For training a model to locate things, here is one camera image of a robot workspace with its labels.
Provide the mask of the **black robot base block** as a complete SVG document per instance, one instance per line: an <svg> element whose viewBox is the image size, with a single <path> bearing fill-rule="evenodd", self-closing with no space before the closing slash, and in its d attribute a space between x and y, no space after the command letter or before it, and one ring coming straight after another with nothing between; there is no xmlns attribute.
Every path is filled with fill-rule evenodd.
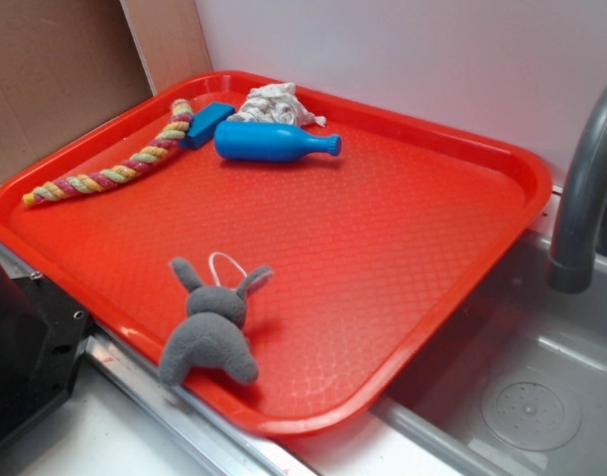
<svg viewBox="0 0 607 476"><path fill-rule="evenodd" d="M91 323L49 278L0 263L0 450L69 399Z"/></svg>

